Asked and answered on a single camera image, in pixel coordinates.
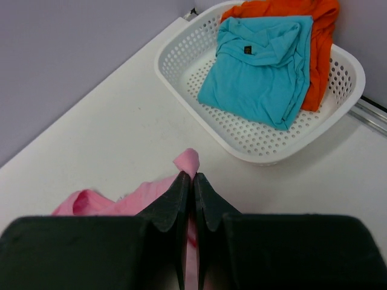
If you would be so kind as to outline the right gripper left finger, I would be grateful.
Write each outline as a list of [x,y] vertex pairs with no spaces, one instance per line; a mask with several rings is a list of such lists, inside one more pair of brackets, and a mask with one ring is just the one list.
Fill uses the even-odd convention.
[[190,188],[190,176],[180,172],[165,193],[134,216],[138,226],[132,241],[134,289],[161,285],[156,276],[165,266],[172,267],[178,287],[185,288]]

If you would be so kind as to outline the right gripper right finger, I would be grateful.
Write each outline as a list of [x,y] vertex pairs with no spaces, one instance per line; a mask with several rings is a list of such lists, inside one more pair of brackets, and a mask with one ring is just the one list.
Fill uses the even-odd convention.
[[225,214],[240,212],[221,197],[203,173],[193,180],[195,195],[195,223],[197,234],[198,288],[204,289],[205,277],[210,266],[219,266],[230,274],[230,254],[224,229]]

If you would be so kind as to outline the pink t-shirt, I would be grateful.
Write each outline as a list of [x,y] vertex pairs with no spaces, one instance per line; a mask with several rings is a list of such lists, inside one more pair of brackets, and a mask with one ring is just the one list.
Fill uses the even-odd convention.
[[[140,186],[117,201],[112,201],[91,189],[84,189],[69,195],[52,212],[53,216],[132,216],[159,198],[172,185],[177,175],[143,182]],[[189,221],[187,232],[187,254],[185,288],[198,289],[197,274],[197,235],[195,224]]]

